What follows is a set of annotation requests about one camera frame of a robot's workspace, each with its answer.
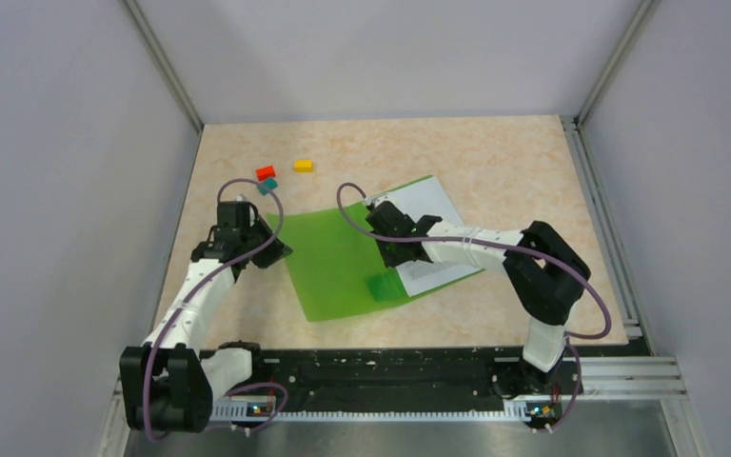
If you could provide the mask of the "yellow block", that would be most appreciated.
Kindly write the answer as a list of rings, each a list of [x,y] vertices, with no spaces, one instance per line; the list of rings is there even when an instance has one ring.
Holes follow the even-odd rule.
[[[312,160],[296,160],[293,164],[296,172],[312,172],[314,170],[314,162]]]

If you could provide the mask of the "red block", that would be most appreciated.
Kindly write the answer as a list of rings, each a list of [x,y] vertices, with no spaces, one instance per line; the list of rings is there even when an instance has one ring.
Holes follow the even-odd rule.
[[[256,178],[258,181],[266,181],[270,178],[275,178],[277,176],[276,169],[273,166],[265,166],[261,167],[255,170]]]

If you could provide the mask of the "aluminium frame post right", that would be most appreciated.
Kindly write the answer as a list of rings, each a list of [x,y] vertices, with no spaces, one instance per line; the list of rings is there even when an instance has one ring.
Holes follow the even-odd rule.
[[[573,118],[576,130],[582,129],[591,119],[625,58],[635,46],[642,29],[661,3],[660,0],[642,0],[638,3],[591,91],[586,96],[579,112]]]

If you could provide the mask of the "aluminium front rail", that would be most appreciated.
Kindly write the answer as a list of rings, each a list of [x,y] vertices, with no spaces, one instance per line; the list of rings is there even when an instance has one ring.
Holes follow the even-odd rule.
[[[570,400],[638,401],[680,398],[685,393],[676,362],[665,357],[610,356],[596,352],[574,357],[581,377],[583,392],[574,392],[570,399],[562,397],[549,402],[527,399],[512,400],[499,411],[471,412],[287,412],[288,392],[277,385],[266,392],[266,382],[250,382],[250,378],[233,387],[216,400],[206,428],[210,425],[233,424],[255,427],[278,422],[512,422],[533,428],[556,423],[566,412]]]

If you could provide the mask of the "aluminium side rail right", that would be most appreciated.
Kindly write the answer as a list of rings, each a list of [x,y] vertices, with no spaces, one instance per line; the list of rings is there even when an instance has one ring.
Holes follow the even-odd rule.
[[[637,308],[637,294],[627,268],[619,233],[610,212],[601,176],[577,120],[570,116],[561,116],[560,122],[599,239],[612,288],[621,307],[626,335],[630,340],[643,339],[644,332]]]

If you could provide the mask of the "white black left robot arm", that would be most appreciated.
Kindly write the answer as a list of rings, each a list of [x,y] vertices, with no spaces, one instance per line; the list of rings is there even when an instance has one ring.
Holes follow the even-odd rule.
[[[205,341],[223,299],[247,265],[269,268],[292,250],[280,241],[245,197],[220,202],[217,222],[191,252],[184,283],[154,331],[120,356],[126,420],[130,428],[200,432],[213,404],[233,387],[255,393],[267,368],[254,359],[258,345],[234,343],[214,351]]]

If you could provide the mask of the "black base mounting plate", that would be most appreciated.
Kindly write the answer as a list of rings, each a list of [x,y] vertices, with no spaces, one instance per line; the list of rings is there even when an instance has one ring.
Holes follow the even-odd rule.
[[[574,357],[542,374],[515,347],[262,349],[249,380],[284,386],[287,412],[499,411],[583,392]]]

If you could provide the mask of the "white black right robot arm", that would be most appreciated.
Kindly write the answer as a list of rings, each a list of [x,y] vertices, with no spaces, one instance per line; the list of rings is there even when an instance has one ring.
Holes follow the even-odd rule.
[[[454,225],[435,215],[412,219],[387,198],[367,209],[370,234],[389,268],[425,262],[504,273],[529,315],[521,381],[533,392],[545,392],[558,381],[566,323],[591,271],[555,229],[543,221],[497,231]]]

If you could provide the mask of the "teal block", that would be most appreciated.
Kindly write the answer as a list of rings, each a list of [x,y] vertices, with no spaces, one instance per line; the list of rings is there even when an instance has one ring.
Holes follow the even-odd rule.
[[[268,177],[263,181],[260,181],[257,185],[257,189],[261,195],[267,195],[278,188],[278,182],[274,177]]]

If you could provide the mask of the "green plastic folder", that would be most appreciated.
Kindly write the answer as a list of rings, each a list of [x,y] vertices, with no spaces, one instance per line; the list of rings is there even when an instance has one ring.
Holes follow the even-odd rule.
[[[400,307],[480,272],[426,262],[388,268],[376,241],[351,227],[337,208],[286,215],[279,239],[293,249],[287,270],[313,323]]]

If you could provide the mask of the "printed paper sheet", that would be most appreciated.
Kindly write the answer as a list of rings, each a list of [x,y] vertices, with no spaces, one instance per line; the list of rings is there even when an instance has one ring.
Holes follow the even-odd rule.
[[[383,201],[391,201],[414,222],[423,215],[434,215],[441,216],[445,222],[455,225],[463,223],[441,182],[434,176],[425,177],[371,198],[372,204],[380,204]],[[480,272],[478,268],[468,265],[423,261],[406,262],[396,267],[396,271],[408,297],[422,295]]]

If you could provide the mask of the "aluminium frame post left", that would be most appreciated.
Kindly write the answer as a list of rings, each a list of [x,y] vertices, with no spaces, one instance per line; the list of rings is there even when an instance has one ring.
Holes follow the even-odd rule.
[[[129,20],[136,30],[143,46],[145,47],[159,76],[167,86],[169,94],[177,104],[179,110],[186,116],[192,128],[201,134],[204,130],[204,122],[198,114],[194,103],[188,96],[188,92],[177,74],[175,67],[171,64],[167,52],[158,39],[151,23],[149,22],[140,3],[136,0],[119,0],[119,4],[126,11]]]

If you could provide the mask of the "aluminium frame post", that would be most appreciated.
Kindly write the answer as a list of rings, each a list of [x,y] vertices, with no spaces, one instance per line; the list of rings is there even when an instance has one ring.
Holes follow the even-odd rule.
[[[198,114],[194,103],[188,96],[188,92],[177,74],[175,67],[171,64],[167,52],[158,39],[151,23],[149,22],[140,3],[136,0],[119,0],[119,4],[126,11],[129,20],[136,30],[143,46],[145,47],[159,76],[167,86],[169,94],[177,104],[179,110],[186,116],[192,128],[201,134],[204,130],[204,122]]]
[[[582,129],[591,119],[625,58],[635,46],[642,29],[661,3],[660,0],[642,0],[638,3],[591,91],[586,96],[579,112],[573,118],[576,130]]]

